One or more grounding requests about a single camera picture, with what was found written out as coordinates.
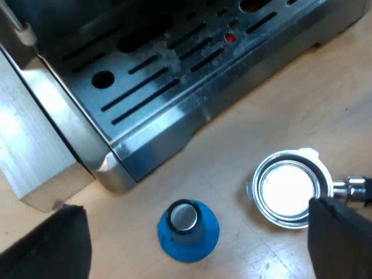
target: drip tray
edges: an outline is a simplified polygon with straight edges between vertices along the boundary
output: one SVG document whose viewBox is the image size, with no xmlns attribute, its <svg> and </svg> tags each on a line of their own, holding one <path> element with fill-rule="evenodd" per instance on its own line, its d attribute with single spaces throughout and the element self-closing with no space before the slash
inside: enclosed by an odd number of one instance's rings
<svg viewBox="0 0 372 279">
<path fill-rule="evenodd" d="M 212 117 L 355 22 L 365 2 L 209 0 L 138 16 L 46 59 L 140 180 Z"/>
</svg>

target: red light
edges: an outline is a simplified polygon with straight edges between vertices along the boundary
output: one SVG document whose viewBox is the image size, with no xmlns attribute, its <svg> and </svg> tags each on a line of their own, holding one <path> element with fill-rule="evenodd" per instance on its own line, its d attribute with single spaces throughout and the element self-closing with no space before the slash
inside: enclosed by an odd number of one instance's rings
<svg viewBox="0 0 372 279">
<path fill-rule="evenodd" d="M 238 37 L 233 32 L 229 32 L 225 35 L 225 40 L 227 42 L 236 42 L 237 39 Z"/>
</svg>

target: wooden surface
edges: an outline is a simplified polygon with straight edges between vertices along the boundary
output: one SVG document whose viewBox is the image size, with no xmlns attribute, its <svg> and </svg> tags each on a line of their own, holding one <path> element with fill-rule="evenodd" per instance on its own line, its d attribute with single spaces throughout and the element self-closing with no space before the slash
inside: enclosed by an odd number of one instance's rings
<svg viewBox="0 0 372 279">
<path fill-rule="evenodd" d="M 125 195 L 97 182 L 69 200 L 88 213 L 91 278 L 313 278 L 307 230 L 264 219 L 245 182 L 265 156 L 303 146 L 334 178 L 372 175 L 372 13 L 314 48 L 199 131 L 176 156 Z M 203 201 L 221 234 L 213 253 L 182 264 L 160 248 L 156 223 L 176 199 Z M 0 182 L 0 250 L 47 217 Z M 368 209 L 355 206 L 362 214 Z"/>
</svg>

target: drip tray grate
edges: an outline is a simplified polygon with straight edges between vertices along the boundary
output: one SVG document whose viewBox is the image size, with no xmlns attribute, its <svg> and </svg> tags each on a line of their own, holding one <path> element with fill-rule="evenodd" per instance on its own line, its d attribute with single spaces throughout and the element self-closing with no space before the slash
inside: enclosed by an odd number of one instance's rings
<svg viewBox="0 0 372 279">
<path fill-rule="evenodd" d="M 316 2 L 209 0 L 134 30 L 116 26 L 49 62 L 112 142 L 221 76 Z"/>
</svg>

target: blue tamper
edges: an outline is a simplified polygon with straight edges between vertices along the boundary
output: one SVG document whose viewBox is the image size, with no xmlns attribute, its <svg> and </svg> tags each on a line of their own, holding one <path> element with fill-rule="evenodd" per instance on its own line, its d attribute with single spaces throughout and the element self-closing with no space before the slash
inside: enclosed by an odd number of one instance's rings
<svg viewBox="0 0 372 279">
<path fill-rule="evenodd" d="M 209 255 L 216 246 L 220 226 L 204 203 L 181 199 L 172 203 L 158 223 L 159 242 L 175 260 L 193 263 Z"/>
</svg>

